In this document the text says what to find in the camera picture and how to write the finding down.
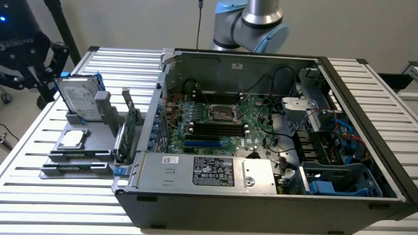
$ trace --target aluminum extrusion table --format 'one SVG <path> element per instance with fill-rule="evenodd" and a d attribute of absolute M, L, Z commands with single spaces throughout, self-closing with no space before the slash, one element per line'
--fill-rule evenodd
<path fill-rule="evenodd" d="M 418 123 L 400 97 L 369 65 L 330 59 L 412 179 L 418 184 Z M 147 112 L 161 72 L 161 51 L 99 48 L 85 55 L 74 73 L 101 71 L 111 102 L 127 111 L 122 88 Z M 39 179 L 67 120 L 62 98 L 50 103 L 0 165 L 0 234 L 209 234 L 194 231 L 141 230 L 134 227 L 111 192 L 113 180 Z M 381 221 L 357 235 L 416 235 L 418 213 L 403 221 Z"/>

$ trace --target power supply label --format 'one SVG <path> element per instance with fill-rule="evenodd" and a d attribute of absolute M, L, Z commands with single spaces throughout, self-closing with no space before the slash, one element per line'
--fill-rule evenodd
<path fill-rule="evenodd" d="M 234 187 L 234 161 L 232 158 L 196 157 L 196 185 Z"/>

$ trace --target black pole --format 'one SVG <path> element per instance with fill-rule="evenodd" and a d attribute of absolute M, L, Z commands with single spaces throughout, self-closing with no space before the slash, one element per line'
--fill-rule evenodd
<path fill-rule="evenodd" d="M 63 37 L 66 45 L 70 47 L 70 56 L 74 65 L 77 66 L 82 60 L 81 53 L 78 50 L 77 42 L 71 34 L 71 30 L 67 24 L 63 8 L 61 6 L 61 0 L 45 0 L 46 5 L 51 11 L 55 24 L 58 25 L 61 36 Z"/>

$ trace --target white wall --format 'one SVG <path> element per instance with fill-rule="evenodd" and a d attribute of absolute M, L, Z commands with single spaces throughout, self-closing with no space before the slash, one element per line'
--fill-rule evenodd
<path fill-rule="evenodd" d="M 29 0 L 42 30 L 61 40 L 43 0 Z M 197 0 L 62 0 L 83 54 L 90 46 L 196 47 Z M 212 48 L 214 8 L 206 0 L 201 48 Z M 292 28 L 286 54 L 365 58 L 380 72 L 418 60 L 418 0 L 282 0 Z"/>

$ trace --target metal rail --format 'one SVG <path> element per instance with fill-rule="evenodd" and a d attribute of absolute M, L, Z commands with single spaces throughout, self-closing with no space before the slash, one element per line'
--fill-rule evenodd
<path fill-rule="evenodd" d="M 127 111 L 122 88 L 130 87 L 135 105 L 146 113 L 159 68 L 161 51 L 102 48 L 89 52 L 75 69 L 78 73 L 101 71 L 107 90 L 113 93 L 113 105 Z M 397 144 L 411 145 L 407 138 L 418 141 L 417 134 L 408 131 L 416 127 L 413 121 L 388 97 L 385 88 L 377 84 L 379 78 L 370 69 L 356 60 L 332 60 L 358 102 L 388 141 L 395 142 L 396 155 L 409 167 L 412 177 L 418 177 L 418 158 L 399 152 Z M 113 180 L 66 179 L 41 180 L 39 168 L 47 161 L 47 153 L 59 139 L 66 126 L 67 107 L 59 98 L 47 105 L 30 127 L 22 141 L 0 166 L 0 234 L 142 234 L 135 228 L 111 192 Z M 395 128 L 404 120 L 411 136 L 400 136 Z M 418 214 L 403 221 L 381 221 L 357 235 L 416 235 Z M 200 232 L 172 232 L 155 230 L 153 233 L 197 234 Z"/>

